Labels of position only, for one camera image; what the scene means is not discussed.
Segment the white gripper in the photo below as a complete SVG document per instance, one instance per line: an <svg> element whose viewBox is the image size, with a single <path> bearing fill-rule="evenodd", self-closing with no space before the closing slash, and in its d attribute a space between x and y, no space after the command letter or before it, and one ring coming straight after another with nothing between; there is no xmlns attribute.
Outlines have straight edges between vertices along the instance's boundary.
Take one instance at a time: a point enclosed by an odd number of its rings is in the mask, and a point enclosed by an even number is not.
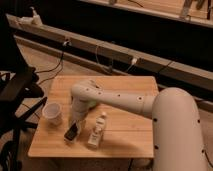
<svg viewBox="0 0 213 171"><path fill-rule="evenodd" d="M70 116L68 118L68 127L72 127L74 123L78 123L78 131L82 132L86 125L86 118L88 114L88 102L79 99L74 99L71 104Z"/></svg>

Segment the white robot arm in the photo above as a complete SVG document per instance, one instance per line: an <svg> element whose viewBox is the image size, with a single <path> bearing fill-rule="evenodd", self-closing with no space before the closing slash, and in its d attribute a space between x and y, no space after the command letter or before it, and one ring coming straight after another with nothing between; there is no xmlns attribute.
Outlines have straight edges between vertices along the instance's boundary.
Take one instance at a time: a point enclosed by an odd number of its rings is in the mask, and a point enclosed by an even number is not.
<svg viewBox="0 0 213 171"><path fill-rule="evenodd" d="M72 86L71 94L74 123L86 118L91 101L150 118L153 171L207 171L208 158L199 111L187 91L170 87L156 95L147 95L104 90L92 80L83 80Z"/></svg>

